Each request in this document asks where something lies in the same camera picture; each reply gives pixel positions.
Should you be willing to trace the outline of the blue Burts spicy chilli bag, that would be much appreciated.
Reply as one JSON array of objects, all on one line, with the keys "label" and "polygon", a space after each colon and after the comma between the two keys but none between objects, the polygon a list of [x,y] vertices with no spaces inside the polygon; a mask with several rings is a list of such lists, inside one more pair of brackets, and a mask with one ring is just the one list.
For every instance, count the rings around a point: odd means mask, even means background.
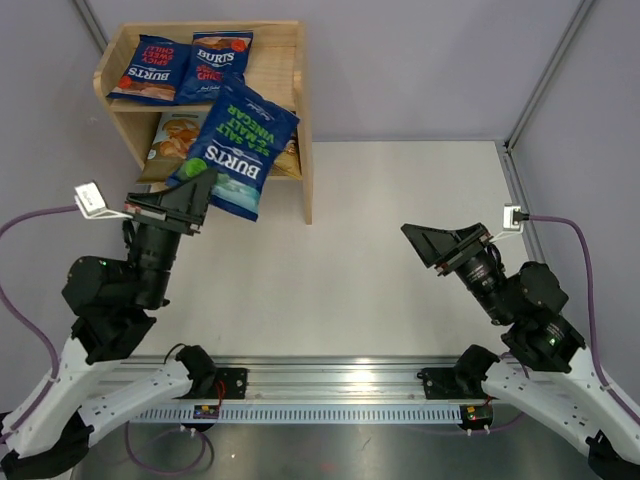
[{"label": "blue Burts spicy chilli bag", "polygon": [[107,97],[145,105],[173,105],[190,52],[190,44],[140,35],[129,65]]}]

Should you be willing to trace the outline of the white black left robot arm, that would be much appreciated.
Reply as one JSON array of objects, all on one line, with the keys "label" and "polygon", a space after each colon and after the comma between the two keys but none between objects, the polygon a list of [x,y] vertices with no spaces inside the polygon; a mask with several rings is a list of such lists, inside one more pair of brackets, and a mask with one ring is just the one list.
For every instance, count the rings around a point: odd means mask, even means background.
[{"label": "white black left robot arm", "polygon": [[78,258],[63,298],[76,317],[57,351],[48,338],[51,368],[29,397],[1,416],[8,449],[1,471],[9,479],[51,479],[79,464],[107,434],[164,400],[203,398],[215,388],[217,368],[198,346],[148,377],[110,394],[91,394],[128,359],[155,324],[149,311],[165,297],[179,242],[204,224],[218,173],[206,169],[156,193],[130,193],[121,211],[107,207],[94,182],[76,187],[69,211],[87,220],[120,219],[128,254],[117,260]]}]

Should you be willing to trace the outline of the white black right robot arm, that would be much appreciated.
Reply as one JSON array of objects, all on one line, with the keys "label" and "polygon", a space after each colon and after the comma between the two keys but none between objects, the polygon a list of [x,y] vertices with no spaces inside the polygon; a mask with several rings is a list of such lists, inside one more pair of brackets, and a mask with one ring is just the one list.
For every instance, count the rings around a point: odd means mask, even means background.
[{"label": "white black right robot arm", "polygon": [[528,261],[506,275],[481,223],[458,230],[405,224],[401,231],[426,267],[457,275],[492,324],[506,327],[501,340],[521,366],[473,344],[443,372],[418,372],[426,397],[505,401],[570,443],[599,478],[638,478],[639,407],[616,392],[562,316],[568,297],[550,268]]}]

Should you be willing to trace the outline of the Burts sea salt vinegar bag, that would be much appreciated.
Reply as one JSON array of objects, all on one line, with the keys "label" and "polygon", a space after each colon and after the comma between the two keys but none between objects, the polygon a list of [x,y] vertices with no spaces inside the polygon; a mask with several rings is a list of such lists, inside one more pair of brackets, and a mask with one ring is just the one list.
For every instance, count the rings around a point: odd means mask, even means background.
[{"label": "Burts sea salt vinegar bag", "polygon": [[186,160],[166,185],[174,187],[214,169],[210,203],[255,222],[266,178],[298,124],[295,114],[228,76]]}]

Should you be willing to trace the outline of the light blue cassava chips bag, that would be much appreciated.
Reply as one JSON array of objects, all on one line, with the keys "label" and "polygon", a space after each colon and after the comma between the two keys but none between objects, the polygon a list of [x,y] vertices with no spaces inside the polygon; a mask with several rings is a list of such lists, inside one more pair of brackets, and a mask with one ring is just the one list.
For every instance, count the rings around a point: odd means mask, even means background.
[{"label": "light blue cassava chips bag", "polygon": [[203,111],[162,113],[137,184],[164,182],[178,169],[186,161],[206,116]]}]

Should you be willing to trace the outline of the tan kettle cooked chips bag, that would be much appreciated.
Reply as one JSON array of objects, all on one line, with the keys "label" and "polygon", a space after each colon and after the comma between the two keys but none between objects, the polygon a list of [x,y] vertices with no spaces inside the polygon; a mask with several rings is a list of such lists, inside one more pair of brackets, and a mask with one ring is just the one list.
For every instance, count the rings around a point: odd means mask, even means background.
[{"label": "tan kettle cooked chips bag", "polygon": [[271,174],[273,176],[285,176],[294,180],[302,179],[300,153],[296,132],[292,134],[285,149],[275,159],[272,165]]}]

